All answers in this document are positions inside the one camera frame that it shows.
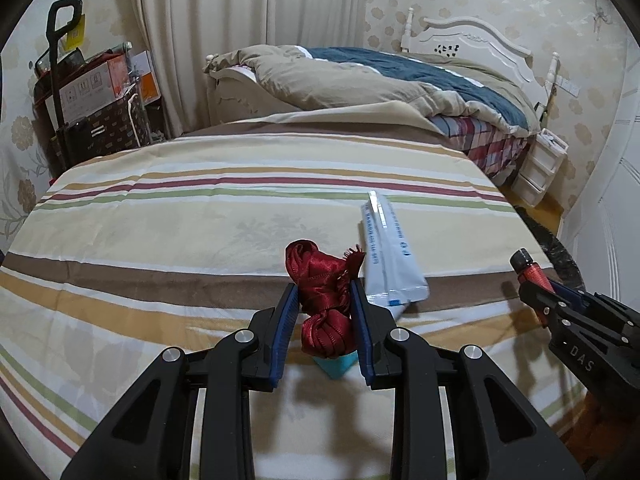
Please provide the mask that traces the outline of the wall socket plate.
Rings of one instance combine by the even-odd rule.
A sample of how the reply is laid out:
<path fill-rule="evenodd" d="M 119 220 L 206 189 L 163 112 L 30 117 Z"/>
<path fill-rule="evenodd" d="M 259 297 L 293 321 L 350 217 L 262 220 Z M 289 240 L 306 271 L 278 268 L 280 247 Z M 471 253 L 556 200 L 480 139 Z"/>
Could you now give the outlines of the wall socket plate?
<path fill-rule="evenodd" d="M 573 81 L 562 76 L 557 76 L 555 78 L 555 84 L 559 88 L 569 93 L 574 99 L 578 98 L 580 93 L 580 87 L 577 84 L 575 84 Z"/>

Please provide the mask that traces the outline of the white bed footboard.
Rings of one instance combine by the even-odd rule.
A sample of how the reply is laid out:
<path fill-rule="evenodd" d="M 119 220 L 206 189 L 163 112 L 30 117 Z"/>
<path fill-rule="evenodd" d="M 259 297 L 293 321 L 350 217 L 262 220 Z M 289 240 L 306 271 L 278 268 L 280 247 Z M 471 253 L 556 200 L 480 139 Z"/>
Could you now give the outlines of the white bed footboard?
<path fill-rule="evenodd" d="M 203 68 L 207 77 L 208 114 L 213 126 L 298 112 L 297 107 L 278 100 L 262 88 L 249 68 L 231 66 L 214 70 L 213 59 L 212 54 L 207 55 Z"/>

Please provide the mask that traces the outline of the cream curtain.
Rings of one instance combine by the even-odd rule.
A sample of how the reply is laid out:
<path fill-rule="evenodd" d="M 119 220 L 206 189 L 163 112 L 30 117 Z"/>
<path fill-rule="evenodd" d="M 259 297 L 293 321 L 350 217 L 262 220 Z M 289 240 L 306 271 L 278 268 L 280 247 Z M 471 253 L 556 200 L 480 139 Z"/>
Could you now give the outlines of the cream curtain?
<path fill-rule="evenodd" d="M 364 0 L 131 0 L 171 136 L 209 123 L 206 55 L 253 44 L 361 46 Z"/>

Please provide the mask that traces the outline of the blue beige duvet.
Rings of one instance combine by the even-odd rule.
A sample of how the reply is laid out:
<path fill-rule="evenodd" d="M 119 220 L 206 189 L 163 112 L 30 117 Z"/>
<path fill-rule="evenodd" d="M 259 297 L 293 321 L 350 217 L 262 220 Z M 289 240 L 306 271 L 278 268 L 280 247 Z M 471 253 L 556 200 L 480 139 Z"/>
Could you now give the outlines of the blue beige duvet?
<path fill-rule="evenodd" d="M 299 112 L 398 101 L 427 119 L 471 117 L 517 138 L 540 130 L 526 94 L 483 66 L 451 67 L 422 54 L 269 44 L 213 56 L 214 70 L 247 67 L 262 88 Z"/>

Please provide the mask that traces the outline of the red labelled dark bottle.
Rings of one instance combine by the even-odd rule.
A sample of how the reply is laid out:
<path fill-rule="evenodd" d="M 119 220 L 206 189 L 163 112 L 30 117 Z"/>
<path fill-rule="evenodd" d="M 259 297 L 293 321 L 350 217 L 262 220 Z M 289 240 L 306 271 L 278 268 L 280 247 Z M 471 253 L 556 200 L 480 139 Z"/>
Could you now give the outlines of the red labelled dark bottle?
<path fill-rule="evenodd" d="M 541 269 L 540 265 L 532 258 L 528 250 L 524 247 L 518 249 L 510 258 L 510 265 L 516 274 L 520 284 L 533 283 L 545 289 L 547 292 L 554 292 L 553 287 Z M 529 304 L 537 315 L 542 327 L 548 327 L 548 308 L 539 307 L 538 304 Z"/>

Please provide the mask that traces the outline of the white drawer unit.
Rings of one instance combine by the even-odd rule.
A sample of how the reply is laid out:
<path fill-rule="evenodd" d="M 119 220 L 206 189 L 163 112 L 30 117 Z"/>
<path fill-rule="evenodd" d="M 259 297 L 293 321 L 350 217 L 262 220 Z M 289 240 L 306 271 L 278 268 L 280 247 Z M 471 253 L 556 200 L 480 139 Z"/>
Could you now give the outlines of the white drawer unit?
<path fill-rule="evenodd" d="M 568 144 L 544 128 L 535 136 L 512 191 L 529 207 L 536 207 L 546 195 L 567 155 Z"/>

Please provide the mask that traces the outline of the plaid bed sheet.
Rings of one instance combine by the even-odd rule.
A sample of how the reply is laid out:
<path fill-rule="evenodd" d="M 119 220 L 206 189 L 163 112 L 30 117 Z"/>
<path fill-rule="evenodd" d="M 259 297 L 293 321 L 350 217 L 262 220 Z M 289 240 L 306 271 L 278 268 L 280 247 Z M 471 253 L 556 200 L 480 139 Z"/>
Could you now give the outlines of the plaid bed sheet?
<path fill-rule="evenodd" d="M 503 170 L 510 172 L 528 145 L 526 139 L 511 136 L 489 122 L 471 117 L 437 115 L 430 121 L 454 148 L 462 151 L 490 178 Z"/>

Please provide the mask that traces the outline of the cardboard box with labels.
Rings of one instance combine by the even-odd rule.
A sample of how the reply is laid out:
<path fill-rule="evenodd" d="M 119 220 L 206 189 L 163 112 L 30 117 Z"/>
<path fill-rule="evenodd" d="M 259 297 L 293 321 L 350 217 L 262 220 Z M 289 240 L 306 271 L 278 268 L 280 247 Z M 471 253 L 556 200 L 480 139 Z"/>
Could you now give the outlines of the cardboard box with labels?
<path fill-rule="evenodd" d="M 64 122 L 67 125 L 89 117 L 124 96 L 130 86 L 127 57 L 110 58 L 60 88 Z"/>

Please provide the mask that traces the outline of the striped table cloth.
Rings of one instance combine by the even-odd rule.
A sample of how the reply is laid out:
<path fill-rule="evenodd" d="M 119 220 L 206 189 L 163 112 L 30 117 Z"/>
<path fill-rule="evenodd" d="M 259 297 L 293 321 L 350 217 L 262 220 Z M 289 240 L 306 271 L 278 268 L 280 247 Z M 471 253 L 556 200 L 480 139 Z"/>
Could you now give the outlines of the striped table cloth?
<path fill-rule="evenodd" d="M 1 266 L 1 474 L 56 479 L 160 352 L 198 351 L 277 304 L 285 249 L 364 246 L 386 197 L 427 280 L 401 324 L 484 348 L 559 434 L 584 387 L 518 300 L 544 253 L 498 188 L 405 105 L 272 116 L 84 162 L 36 201 Z"/>

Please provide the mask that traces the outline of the white bed headboard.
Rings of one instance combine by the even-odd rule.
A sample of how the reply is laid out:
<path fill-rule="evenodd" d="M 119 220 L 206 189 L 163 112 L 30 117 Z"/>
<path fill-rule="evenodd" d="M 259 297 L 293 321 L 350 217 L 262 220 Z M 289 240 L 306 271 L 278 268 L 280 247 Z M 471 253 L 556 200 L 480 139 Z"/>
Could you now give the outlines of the white bed headboard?
<path fill-rule="evenodd" d="M 413 32 L 416 11 L 407 12 L 400 48 L 402 52 L 436 55 L 440 58 L 462 58 L 490 68 L 518 85 L 538 114 L 548 107 L 555 94 L 555 81 L 561 65 L 558 52 L 553 51 L 544 81 L 533 71 L 534 55 L 504 36 L 500 30 L 472 16 L 460 18 L 424 18 L 420 32 Z"/>

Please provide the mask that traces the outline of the dark red ribbon bundle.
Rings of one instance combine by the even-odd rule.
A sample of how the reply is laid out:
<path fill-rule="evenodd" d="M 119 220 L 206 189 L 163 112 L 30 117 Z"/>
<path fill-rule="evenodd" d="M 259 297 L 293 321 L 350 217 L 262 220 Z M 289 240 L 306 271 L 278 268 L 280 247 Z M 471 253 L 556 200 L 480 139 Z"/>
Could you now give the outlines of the dark red ribbon bundle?
<path fill-rule="evenodd" d="M 356 246 L 338 258 L 322 252 L 312 240 L 294 240 L 285 248 L 285 269 L 298 287 L 298 302 L 307 315 L 303 352 L 333 360 L 356 350 L 350 283 L 358 278 L 365 255 Z"/>

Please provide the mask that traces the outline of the teal cream tube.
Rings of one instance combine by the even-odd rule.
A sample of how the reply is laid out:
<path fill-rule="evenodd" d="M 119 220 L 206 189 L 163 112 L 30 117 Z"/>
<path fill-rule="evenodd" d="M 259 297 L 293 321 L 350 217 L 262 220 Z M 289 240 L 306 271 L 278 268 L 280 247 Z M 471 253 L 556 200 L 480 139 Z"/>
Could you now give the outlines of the teal cream tube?
<path fill-rule="evenodd" d="M 336 359 L 321 359 L 316 356 L 312 359 L 329 378 L 335 380 L 343 377 L 358 362 L 358 353 L 350 352 Z"/>

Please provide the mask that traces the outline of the white orange box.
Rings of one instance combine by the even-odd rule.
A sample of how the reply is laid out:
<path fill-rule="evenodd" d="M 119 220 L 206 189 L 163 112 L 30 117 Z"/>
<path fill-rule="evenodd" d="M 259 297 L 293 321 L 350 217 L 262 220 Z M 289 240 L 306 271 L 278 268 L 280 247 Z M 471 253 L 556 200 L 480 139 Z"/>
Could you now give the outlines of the white orange box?
<path fill-rule="evenodd" d="M 158 86 L 152 60 L 148 51 L 142 51 L 131 58 L 132 69 L 139 77 L 144 105 L 157 101 L 162 95 Z"/>

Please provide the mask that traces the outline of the dark patterned storage basket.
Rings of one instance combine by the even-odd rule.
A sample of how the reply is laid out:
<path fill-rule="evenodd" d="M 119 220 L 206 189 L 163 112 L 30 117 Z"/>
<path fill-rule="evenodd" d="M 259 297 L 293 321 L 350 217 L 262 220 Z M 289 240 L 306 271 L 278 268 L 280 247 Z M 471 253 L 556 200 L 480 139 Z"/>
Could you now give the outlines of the dark patterned storage basket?
<path fill-rule="evenodd" d="M 52 142 L 66 170 L 96 157 L 142 148 L 152 139 L 144 107 L 133 93 L 58 129 Z"/>

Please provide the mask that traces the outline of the white toothpaste tube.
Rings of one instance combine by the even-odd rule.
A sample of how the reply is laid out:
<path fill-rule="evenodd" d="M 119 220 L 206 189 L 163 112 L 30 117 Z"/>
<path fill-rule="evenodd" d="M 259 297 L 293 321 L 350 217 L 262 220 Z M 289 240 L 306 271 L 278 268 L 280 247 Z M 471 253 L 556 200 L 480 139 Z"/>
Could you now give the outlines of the white toothpaste tube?
<path fill-rule="evenodd" d="M 388 199 L 370 191 L 361 214 L 366 241 L 364 292 L 370 304 L 389 310 L 398 321 L 410 304 L 427 299 L 430 289 Z"/>

